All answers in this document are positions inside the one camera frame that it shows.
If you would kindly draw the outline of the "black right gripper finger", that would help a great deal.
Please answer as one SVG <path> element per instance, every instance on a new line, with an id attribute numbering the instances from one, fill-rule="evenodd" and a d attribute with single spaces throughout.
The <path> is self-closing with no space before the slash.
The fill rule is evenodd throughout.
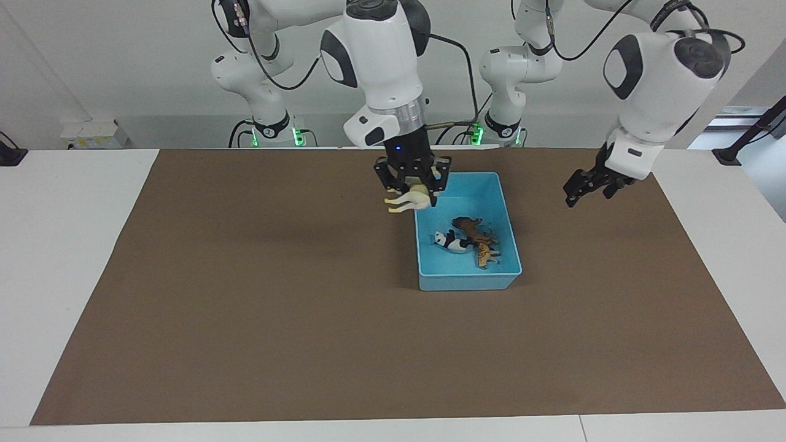
<path id="1" fill-rule="evenodd" d="M 382 186 L 388 191 L 395 192 L 395 176 L 391 173 L 391 169 L 387 158 L 377 158 L 374 163 L 374 171 L 381 181 Z"/>
<path id="2" fill-rule="evenodd" d="M 430 206 L 435 207 L 441 192 L 446 190 L 453 159 L 450 156 L 434 157 L 429 173 Z"/>

